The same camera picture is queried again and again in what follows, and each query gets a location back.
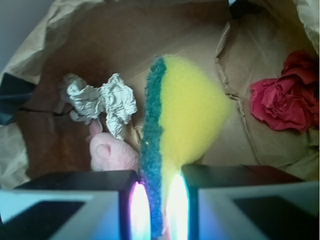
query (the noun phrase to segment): purple light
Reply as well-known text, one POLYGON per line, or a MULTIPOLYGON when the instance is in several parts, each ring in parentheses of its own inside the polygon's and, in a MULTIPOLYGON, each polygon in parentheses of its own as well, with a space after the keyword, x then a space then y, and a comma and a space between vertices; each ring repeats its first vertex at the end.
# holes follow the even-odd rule
POLYGON ((149 201, 145 186, 136 182, 130 195, 131 239, 151 239, 149 201))

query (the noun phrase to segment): bright light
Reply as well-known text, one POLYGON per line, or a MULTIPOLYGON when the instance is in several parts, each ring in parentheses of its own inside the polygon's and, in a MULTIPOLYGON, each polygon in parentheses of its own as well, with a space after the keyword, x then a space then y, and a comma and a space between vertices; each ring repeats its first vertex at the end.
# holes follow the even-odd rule
POLYGON ((189 198, 185 179, 176 175, 170 185, 166 212, 171 240, 187 240, 189 230, 189 198))
POLYGON ((145 186, 136 182, 130 196, 131 239, 151 239, 150 208, 145 186))

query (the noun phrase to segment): yellow sponge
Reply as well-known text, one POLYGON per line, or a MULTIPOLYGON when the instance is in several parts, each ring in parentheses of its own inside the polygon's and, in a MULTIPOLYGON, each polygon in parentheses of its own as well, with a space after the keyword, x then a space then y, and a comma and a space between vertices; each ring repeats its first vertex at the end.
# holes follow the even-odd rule
POLYGON ((231 101, 199 67, 182 57, 157 58, 147 77, 140 173, 150 201, 152 236, 161 235, 169 185, 218 136, 231 101))

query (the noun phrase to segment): brown paper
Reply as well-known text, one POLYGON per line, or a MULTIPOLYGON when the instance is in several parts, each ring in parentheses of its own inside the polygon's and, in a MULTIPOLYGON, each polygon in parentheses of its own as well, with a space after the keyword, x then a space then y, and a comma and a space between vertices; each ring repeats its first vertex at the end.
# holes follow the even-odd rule
MULTIPOLYGON (((33 178, 54 171, 89 170, 90 156, 84 142, 88 126, 71 121, 68 112, 72 107, 60 100, 59 85, 68 73, 95 87, 113 73, 120 73, 134 90, 138 105, 138 112, 123 134, 125 141, 138 151, 144 124, 145 79, 156 55, 187 57, 213 80, 221 79, 226 93, 234 99, 248 98, 251 83, 280 74, 284 59, 293 50, 303 47, 317 55, 314 47, 319 48, 319 24, 313 20, 316 10, 311 11, 312 7, 305 4, 310 0, 294 0, 297 9, 292 0, 283 1, 282 6, 278 1, 251 1, 269 13, 248 15, 227 25, 227 0, 55 1, 2 71, 38 84, 24 105, 36 112, 21 112, 18 118, 30 162, 28 174, 33 178)), ((312 134, 300 137, 295 143, 301 141, 303 147, 293 151, 285 147, 278 150, 264 141, 276 156, 268 158, 264 151, 260 152, 263 142, 254 144, 249 130, 255 128, 250 120, 239 114, 236 101, 233 106, 203 163, 258 164, 257 156, 260 163, 286 168, 298 176, 301 159, 314 161, 305 155, 307 145, 317 145, 312 134), (298 154, 294 160, 292 153, 298 154)), ((303 176, 314 176, 309 173, 307 161, 305 168, 303 176)))
POLYGON ((310 179, 310 176, 319 175, 319 169, 314 168, 317 163, 312 162, 319 162, 314 157, 319 156, 319 142, 315 141, 319 139, 319 130, 299 133, 292 129, 270 129, 251 114, 250 85, 265 78, 277 78, 284 60, 293 51, 305 49, 311 56, 317 56, 317 53, 298 22, 297 12, 290 11, 290 4, 289 11, 281 15, 277 3, 253 2, 262 4, 273 14, 264 10, 227 23, 216 52, 219 76, 226 94, 238 99, 245 129, 259 163, 288 169, 289 173, 310 179))
POLYGON ((90 171, 87 126, 74 122, 69 115, 53 116, 45 112, 17 113, 23 134, 29 168, 27 175, 36 178, 47 173, 90 171))

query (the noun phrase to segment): red cloth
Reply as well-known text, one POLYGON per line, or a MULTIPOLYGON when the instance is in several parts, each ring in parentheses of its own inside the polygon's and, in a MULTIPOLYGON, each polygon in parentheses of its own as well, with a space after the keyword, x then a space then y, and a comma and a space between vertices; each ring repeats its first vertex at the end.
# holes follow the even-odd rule
POLYGON ((271 129, 304 132, 319 126, 319 64, 304 50, 287 57, 281 77, 263 79, 250 88, 251 113, 271 129))

